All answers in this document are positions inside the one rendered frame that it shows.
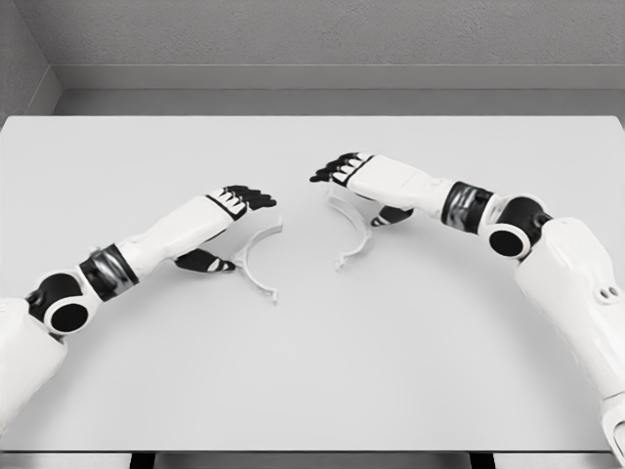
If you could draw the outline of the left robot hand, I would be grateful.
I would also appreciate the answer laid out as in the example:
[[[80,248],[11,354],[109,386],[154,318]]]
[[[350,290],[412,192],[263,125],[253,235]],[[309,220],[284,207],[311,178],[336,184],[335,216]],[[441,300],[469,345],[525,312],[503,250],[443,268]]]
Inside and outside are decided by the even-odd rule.
[[[165,256],[183,270],[197,273],[221,273],[235,270],[224,260],[200,245],[222,234],[249,211],[276,206],[269,194],[247,186],[234,185],[195,197],[163,219]]]

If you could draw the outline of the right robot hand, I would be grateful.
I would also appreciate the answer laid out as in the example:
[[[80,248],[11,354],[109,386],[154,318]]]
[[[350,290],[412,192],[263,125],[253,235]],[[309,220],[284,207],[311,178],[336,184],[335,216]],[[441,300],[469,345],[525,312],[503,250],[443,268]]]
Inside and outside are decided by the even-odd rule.
[[[310,182],[334,183],[379,202],[382,209],[370,225],[382,227],[402,222],[414,213],[416,195],[409,181],[415,176],[416,169],[405,163],[383,155],[350,152],[317,169]]]

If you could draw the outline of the white pipe clamp half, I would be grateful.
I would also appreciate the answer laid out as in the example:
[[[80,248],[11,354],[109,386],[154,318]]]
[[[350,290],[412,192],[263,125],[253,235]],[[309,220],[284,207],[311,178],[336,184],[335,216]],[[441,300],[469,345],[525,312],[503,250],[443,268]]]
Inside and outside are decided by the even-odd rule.
[[[278,216],[277,219],[271,223],[269,223],[262,230],[257,231],[255,234],[251,235],[247,241],[243,244],[243,246],[234,254],[233,263],[236,266],[236,269],[240,271],[245,278],[258,289],[260,293],[267,296],[271,299],[271,303],[276,306],[279,300],[279,293],[276,287],[268,286],[265,283],[259,281],[257,277],[253,274],[250,264],[249,258],[252,249],[260,243],[262,240],[272,236],[279,235],[283,230],[283,218]]]
[[[357,256],[365,249],[372,237],[372,232],[370,226],[365,222],[356,207],[339,196],[332,188],[326,191],[324,200],[327,206],[343,215],[351,223],[356,232],[357,243],[355,247],[339,253],[335,259],[335,270],[340,272],[353,257]]]

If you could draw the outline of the white table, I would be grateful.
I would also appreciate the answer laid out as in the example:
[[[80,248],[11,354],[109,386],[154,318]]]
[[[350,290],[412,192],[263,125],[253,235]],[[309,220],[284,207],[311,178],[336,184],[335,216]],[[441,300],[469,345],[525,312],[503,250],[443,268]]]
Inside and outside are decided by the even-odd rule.
[[[539,197],[582,220],[625,286],[625,131],[612,116],[13,116],[0,130],[0,284],[38,280],[197,195],[277,202],[208,249],[239,273],[162,264],[68,339],[2,450],[606,449],[599,401],[515,266],[421,213],[353,249],[311,174],[349,151]]]

